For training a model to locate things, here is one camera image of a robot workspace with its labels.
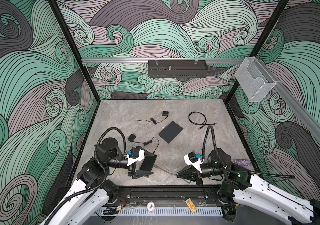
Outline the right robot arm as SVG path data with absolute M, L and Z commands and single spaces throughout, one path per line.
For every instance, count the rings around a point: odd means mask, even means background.
M 214 128 L 208 125 L 213 150 L 205 158 L 190 152 L 184 156 L 186 167 L 178 172 L 180 179 L 202 185 L 204 178 L 221 176 L 220 189 L 216 192 L 222 203 L 223 212 L 237 204 L 245 205 L 272 216 L 287 225 L 320 225 L 320 201 L 296 197 L 262 179 L 263 173 L 250 171 L 231 161 L 230 155 L 216 145 Z

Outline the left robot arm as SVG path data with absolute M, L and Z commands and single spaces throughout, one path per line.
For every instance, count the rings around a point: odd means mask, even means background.
M 119 212 L 127 199 L 108 179 L 110 169 L 127 169 L 128 176 L 137 179 L 153 174 L 155 160 L 155 153 L 140 146 L 128 150 L 123 132 L 117 127 L 108 128 L 95 144 L 94 156 L 83 165 L 66 195 L 42 224 L 82 225 L 108 203 L 115 205 L 111 211 Z

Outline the ribbed black network switch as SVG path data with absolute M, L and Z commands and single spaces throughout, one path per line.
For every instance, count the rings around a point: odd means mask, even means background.
M 155 161 L 157 159 L 156 155 L 153 156 L 145 156 L 143 163 L 140 167 L 140 171 L 146 171 L 146 172 L 151 172 L 152 168 L 155 164 Z

